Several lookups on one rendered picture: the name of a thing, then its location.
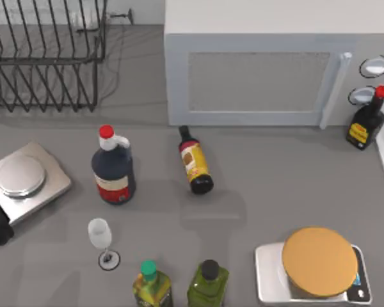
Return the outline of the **dark bottle yellow label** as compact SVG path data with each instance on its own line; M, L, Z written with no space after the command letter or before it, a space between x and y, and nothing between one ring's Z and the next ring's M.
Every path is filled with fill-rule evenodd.
M179 127L179 133L179 153L191 192L196 195L207 194L213 189L214 182L201 143L191 135L186 125Z

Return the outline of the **large dark jug red cap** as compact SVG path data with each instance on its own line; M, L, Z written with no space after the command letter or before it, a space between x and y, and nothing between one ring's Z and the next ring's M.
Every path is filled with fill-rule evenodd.
M99 128L99 149L92 156L92 171L99 196L112 205L123 205L136 191L130 141L111 125Z

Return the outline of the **clear wine glass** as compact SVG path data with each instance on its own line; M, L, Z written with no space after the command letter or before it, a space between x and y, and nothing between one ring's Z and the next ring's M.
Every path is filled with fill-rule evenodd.
M110 248L111 229L105 219L95 218L88 223L88 236L91 244L100 250L98 265L104 271L113 271L120 264L120 254Z

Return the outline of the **pale microwave oven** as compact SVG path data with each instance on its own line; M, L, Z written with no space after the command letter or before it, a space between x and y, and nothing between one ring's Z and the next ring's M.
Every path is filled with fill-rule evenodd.
M315 126L337 69L353 57L329 125L356 109L366 59L384 56L384 0L166 0L170 125Z

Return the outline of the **green bottle black cap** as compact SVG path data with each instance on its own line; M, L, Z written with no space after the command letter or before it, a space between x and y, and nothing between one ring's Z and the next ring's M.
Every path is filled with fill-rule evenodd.
M204 260L187 291L188 307L223 307L229 272L215 260Z

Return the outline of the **silver kitchen scale orange plate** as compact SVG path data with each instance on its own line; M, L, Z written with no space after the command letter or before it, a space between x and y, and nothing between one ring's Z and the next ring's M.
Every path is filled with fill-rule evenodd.
M335 230L300 228L254 251L257 297L266 307L370 307L361 249Z

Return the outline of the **silver kitchen scale round plate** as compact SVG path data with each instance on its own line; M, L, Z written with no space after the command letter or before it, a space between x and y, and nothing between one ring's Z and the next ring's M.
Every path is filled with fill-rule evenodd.
M0 206L15 226L61 196L72 181L53 155L30 142L0 160Z

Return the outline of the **small dark bottle red cap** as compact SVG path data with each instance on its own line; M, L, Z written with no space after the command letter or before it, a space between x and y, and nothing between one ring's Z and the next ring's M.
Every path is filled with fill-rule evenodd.
M375 88L371 101L354 115L346 134L346 140L359 150L365 150L376 139L384 124L384 85Z

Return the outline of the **microwave knob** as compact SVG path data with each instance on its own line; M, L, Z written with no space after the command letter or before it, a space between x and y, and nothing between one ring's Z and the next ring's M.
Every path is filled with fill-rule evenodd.
M353 89L348 95L348 101L351 105L362 106L368 104L375 93L374 86L365 86Z
M359 68L360 75L366 79L374 79L384 75L384 56L366 59Z

